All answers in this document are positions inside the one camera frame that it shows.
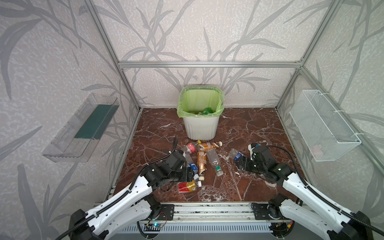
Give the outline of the blue label water bottle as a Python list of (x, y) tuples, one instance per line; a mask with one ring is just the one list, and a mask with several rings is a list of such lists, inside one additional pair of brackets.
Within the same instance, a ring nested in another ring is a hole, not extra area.
[(236, 149), (231, 149), (229, 152), (228, 158), (229, 160), (236, 162), (236, 161), (242, 160), (243, 154)]

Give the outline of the green soda bottle yellow cap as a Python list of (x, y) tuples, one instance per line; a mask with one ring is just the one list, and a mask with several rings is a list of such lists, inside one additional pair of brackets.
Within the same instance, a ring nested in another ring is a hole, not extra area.
[(208, 115), (208, 114), (212, 114), (214, 113), (215, 111), (210, 108), (210, 107), (207, 107), (205, 108), (202, 112), (199, 112), (200, 115)]

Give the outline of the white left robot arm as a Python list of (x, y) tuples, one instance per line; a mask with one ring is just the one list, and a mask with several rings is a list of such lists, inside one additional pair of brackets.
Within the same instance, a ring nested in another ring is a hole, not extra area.
[(185, 154), (175, 151), (160, 162), (145, 165), (131, 184), (109, 200), (88, 211), (73, 213), (68, 231), (58, 238), (108, 240), (133, 223), (156, 218), (162, 204), (153, 192), (168, 183), (190, 182), (193, 176)]

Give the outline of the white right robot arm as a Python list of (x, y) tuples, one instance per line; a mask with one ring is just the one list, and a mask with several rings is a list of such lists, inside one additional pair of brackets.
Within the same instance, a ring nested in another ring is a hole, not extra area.
[(277, 239), (283, 239), (295, 223), (302, 225), (324, 240), (372, 240), (378, 232), (362, 212), (353, 213), (328, 198), (310, 185), (300, 174), (297, 164), (291, 168), (277, 162), (270, 152), (271, 146), (250, 144), (250, 157), (232, 149), (229, 158), (239, 170), (262, 175), (296, 196), (296, 201), (278, 194), (268, 204), (252, 203), (257, 220), (270, 218), (279, 221), (270, 226)]

